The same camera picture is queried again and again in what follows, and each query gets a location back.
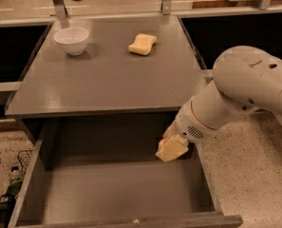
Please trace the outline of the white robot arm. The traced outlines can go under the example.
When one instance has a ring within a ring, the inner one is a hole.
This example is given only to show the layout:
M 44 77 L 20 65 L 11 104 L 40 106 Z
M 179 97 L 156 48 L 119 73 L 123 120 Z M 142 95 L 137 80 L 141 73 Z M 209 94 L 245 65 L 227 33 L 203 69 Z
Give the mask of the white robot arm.
M 258 109 L 282 116 L 282 60 L 256 47 L 231 47 L 214 62 L 212 81 L 180 108 L 156 156 L 173 161 L 190 143 L 203 143 Z

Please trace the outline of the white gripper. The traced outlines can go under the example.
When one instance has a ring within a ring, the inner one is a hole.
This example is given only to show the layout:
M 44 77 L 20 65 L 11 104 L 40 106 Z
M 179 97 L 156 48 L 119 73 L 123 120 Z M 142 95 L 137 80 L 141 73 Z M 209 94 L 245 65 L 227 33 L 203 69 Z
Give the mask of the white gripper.
M 199 98 L 191 98 L 163 133 L 165 142 L 156 156 L 163 162 L 176 160 L 188 151 L 189 142 L 202 143 L 212 138 L 224 123 L 221 108 L 208 106 Z

